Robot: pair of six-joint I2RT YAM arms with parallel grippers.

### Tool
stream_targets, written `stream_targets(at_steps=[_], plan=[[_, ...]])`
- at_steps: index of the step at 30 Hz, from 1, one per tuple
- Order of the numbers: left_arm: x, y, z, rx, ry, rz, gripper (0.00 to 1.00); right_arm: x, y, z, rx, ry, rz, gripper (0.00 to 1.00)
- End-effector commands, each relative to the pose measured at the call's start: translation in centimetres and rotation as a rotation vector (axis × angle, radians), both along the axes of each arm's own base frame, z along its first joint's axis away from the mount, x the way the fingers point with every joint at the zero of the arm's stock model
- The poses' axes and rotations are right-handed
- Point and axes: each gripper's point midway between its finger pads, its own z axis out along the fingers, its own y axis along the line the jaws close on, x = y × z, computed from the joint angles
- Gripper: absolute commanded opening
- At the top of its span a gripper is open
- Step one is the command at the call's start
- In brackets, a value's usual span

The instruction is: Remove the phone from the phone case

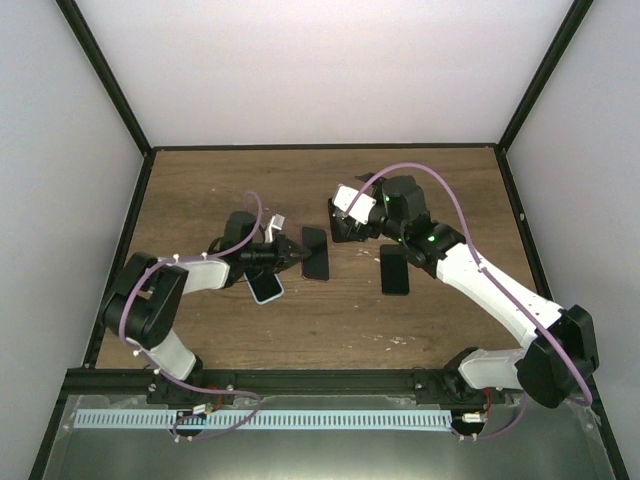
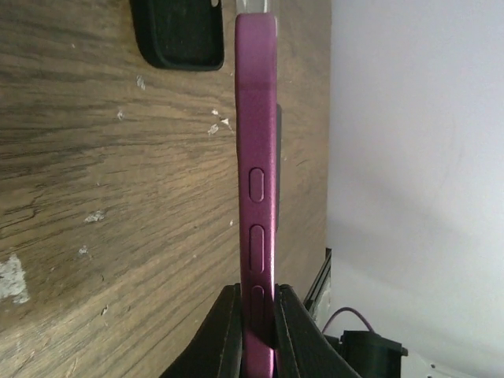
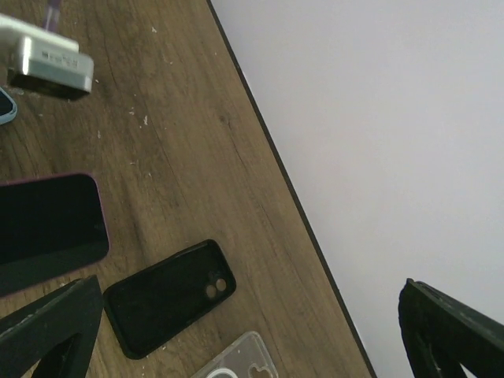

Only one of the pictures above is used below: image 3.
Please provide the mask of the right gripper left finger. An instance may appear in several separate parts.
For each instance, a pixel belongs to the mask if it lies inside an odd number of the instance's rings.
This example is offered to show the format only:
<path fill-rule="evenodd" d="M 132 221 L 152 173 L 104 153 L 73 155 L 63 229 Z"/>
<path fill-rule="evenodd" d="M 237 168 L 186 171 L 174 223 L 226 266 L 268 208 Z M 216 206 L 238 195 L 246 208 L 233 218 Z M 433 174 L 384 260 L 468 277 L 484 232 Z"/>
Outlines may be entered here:
<path fill-rule="evenodd" d="M 85 377 L 104 308 L 97 276 L 74 280 L 1 319 L 1 376 Z"/>

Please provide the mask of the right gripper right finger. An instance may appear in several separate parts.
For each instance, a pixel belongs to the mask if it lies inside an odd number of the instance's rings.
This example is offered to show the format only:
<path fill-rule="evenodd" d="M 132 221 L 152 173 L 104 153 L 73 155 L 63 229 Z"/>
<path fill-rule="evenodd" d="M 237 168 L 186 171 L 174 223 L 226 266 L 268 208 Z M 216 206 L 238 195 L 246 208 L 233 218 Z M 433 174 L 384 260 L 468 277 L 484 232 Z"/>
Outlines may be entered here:
<path fill-rule="evenodd" d="M 398 322 L 415 377 L 503 376 L 503 325 L 434 287 L 409 278 Z"/>

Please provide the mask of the black phone case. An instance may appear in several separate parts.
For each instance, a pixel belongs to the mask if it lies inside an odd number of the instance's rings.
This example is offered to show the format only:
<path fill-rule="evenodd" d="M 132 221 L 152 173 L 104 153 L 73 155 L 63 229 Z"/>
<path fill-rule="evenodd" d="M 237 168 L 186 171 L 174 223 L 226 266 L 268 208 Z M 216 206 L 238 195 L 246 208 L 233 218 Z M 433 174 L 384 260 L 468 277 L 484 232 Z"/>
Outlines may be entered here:
<path fill-rule="evenodd" d="M 235 290 L 221 247 L 207 239 L 108 287 L 104 309 L 123 354 L 139 360 Z"/>

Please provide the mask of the phone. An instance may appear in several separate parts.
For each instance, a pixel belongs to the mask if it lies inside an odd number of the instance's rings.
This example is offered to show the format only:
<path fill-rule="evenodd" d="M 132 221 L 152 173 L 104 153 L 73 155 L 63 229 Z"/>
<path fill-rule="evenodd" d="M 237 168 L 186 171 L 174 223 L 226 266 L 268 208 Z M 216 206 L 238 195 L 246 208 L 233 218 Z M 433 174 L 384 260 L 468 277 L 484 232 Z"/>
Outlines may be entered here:
<path fill-rule="evenodd" d="M 94 264 L 108 252 L 92 176 L 79 172 L 2 183 L 2 296 Z"/>
<path fill-rule="evenodd" d="M 11 96 L 1 87 L 0 88 L 0 125 L 8 124 L 13 121 L 17 115 L 17 104 Z"/>

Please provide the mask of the clear magsafe phone case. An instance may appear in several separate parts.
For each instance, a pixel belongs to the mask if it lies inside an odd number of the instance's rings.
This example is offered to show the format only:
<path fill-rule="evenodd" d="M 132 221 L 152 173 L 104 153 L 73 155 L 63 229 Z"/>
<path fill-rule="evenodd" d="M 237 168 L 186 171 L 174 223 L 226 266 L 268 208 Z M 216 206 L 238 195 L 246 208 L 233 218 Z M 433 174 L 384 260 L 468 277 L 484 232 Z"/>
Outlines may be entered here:
<path fill-rule="evenodd" d="M 278 377 L 276 366 L 259 333 L 248 331 L 227 346 L 192 377 Z"/>

